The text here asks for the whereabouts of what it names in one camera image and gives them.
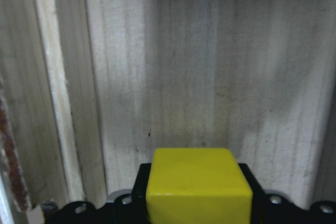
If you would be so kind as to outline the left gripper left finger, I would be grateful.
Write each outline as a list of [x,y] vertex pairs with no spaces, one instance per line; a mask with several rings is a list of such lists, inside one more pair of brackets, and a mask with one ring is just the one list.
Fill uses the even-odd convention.
[[151,164],[141,164],[131,191],[119,191],[115,199],[96,208],[87,201],[65,205],[48,218],[49,223],[150,223],[145,202]]

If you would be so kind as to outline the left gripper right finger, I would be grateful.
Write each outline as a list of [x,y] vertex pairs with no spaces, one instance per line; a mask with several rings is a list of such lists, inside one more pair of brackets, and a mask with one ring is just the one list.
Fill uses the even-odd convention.
[[283,194],[264,190],[247,164],[238,165],[253,192],[250,223],[335,223],[334,201],[317,201],[302,209]]

